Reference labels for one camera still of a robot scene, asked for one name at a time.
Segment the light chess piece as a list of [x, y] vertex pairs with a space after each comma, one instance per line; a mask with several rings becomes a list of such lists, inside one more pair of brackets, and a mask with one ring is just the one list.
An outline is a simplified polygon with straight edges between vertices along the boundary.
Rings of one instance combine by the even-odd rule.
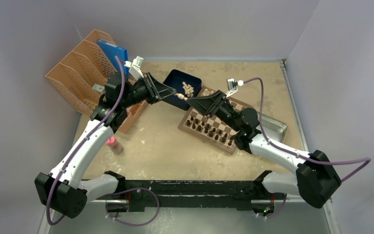
[[175, 96], [178, 97], [179, 99], [185, 100], [185, 101], [187, 101], [187, 99], [188, 99], [186, 96], [184, 96], [183, 94], [180, 94], [180, 93], [176, 93]]

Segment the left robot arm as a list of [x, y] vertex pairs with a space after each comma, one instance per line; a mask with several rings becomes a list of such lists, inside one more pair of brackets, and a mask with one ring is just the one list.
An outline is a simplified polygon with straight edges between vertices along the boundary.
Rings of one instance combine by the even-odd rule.
[[83, 175], [99, 150], [127, 118], [127, 108], [143, 101], [155, 104], [176, 92], [150, 73], [142, 75], [133, 84], [123, 74], [109, 76], [99, 103], [78, 141], [49, 173], [39, 173], [35, 178], [39, 199], [46, 207], [48, 224], [60, 222], [51, 220], [51, 211], [57, 211], [62, 218], [75, 218], [89, 201], [107, 194], [113, 199], [125, 195], [126, 186], [120, 183], [122, 177], [116, 173], [107, 172], [89, 181], [82, 181]]

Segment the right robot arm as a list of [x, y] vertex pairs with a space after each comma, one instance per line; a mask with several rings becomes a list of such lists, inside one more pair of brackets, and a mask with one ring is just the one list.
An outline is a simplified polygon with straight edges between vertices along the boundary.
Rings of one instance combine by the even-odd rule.
[[297, 150], [264, 136], [262, 129], [257, 129], [261, 125], [258, 112], [254, 108], [237, 112], [222, 91], [186, 98], [186, 102], [199, 114], [207, 118], [216, 116], [232, 128], [238, 149], [267, 158], [290, 172], [268, 173], [254, 185], [257, 197], [266, 198], [272, 193], [299, 195], [312, 207], [322, 208], [342, 184], [325, 153]]

